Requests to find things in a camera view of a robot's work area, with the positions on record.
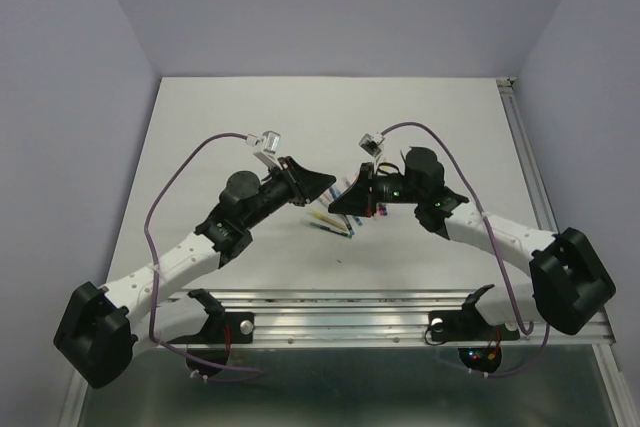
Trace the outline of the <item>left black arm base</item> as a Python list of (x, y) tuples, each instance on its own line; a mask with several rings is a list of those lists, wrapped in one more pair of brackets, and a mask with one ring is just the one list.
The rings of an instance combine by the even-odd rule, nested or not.
[(241, 368), (230, 376), (228, 369), (234, 346), (254, 341), (255, 314), (229, 311), (205, 289), (189, 291), (185, 297), (164, 306), (161, 319), (168, 345), (182, 352), (190, 374), (205, 382), (240, 382), (258, 376), (252, 368)]

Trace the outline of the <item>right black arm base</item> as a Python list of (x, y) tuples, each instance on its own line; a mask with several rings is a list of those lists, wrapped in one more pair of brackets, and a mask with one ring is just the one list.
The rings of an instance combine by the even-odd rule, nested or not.
[(502, 343), (520, 339), (517, 330), (510, 330), (505, 324), (492, 326), (478, 312), (476, 304), (493, 287), (489, 284), (472, 292), (458, 310), (442, 310), (431, 315), (423, 333), (423, 341), (432, 347), (471, 342), (471, 347), (458, 348), (460, 361), (472, 373), (487, 376), (494, 375), (501, 366)]

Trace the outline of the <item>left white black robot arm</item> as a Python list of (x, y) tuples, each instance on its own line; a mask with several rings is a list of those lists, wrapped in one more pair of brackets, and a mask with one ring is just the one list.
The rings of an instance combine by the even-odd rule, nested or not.
[(93, 388), (113, 382), (142, 343), (134, 331), (161, 302), (190, 282), (235, 258), (252, 241), (251, 230), (285, 204), (304, 207), (336, 181), (281, 157), (266, 179), (232, 174), (219, 202), (178, 245), (150, 265), (101, 287), (78, 286), (70, 296), (53, 344)]

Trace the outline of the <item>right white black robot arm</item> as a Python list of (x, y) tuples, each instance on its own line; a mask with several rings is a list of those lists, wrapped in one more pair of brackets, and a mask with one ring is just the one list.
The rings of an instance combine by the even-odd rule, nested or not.
[(577, 334), (613, 298), (616, 286), (589, 239), (574, 228), (538, 230), (481, 210), (445, 184), (436, 154), (413, 147), (400, 173), (361, 165), (356, 180), (330, 204), (333, 214), (371, 217), (379, 204), (411, 204), (428, 232), (493, 255), (529, 279), (524, 285), (487, 285), (460, 313), (463, 331), (482, 337), (495, 326), (545, 322)]

